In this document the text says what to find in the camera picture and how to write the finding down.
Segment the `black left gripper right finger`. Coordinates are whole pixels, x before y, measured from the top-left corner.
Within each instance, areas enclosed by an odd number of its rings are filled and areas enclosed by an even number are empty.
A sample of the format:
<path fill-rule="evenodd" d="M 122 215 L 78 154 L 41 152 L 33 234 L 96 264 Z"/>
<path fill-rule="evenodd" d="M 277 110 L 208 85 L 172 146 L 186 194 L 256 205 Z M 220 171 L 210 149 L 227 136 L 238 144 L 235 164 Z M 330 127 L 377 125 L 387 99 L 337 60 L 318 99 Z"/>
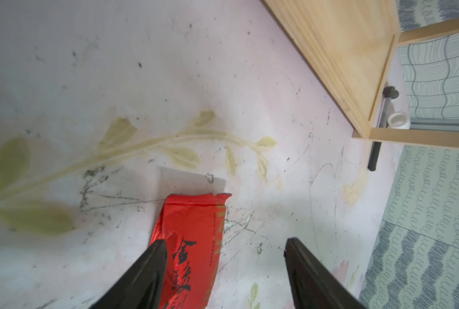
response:
<path fill-rule="evenodd" d="M 295 308 L 364 308 L 298 238 L 287 240 L 284 258 Z"/>

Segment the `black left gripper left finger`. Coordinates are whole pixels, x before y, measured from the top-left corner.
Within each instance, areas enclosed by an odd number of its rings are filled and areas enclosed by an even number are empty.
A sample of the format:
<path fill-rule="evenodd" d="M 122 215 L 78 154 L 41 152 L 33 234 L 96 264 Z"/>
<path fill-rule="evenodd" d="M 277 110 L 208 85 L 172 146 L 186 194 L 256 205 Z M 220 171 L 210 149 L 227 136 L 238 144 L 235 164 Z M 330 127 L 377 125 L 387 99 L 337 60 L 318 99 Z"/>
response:
<path fill-rule="evenodd" d="M 91 308 L 159 308 L 167 260 L 166 242 L 154 241 Z"/>

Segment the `red tea bag one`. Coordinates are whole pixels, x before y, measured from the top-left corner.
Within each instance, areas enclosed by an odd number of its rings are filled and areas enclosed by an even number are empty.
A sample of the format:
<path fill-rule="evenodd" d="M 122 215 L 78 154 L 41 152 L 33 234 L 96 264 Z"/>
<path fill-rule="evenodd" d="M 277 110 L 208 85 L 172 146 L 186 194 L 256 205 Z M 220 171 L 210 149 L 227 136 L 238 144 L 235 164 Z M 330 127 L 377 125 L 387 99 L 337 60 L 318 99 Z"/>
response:
<path fill-rule="evenodd" d="M 160 308 L 206 308 L 219 269 L 230 194 L 168 196 L 152 242 L 168 253 Z"/>

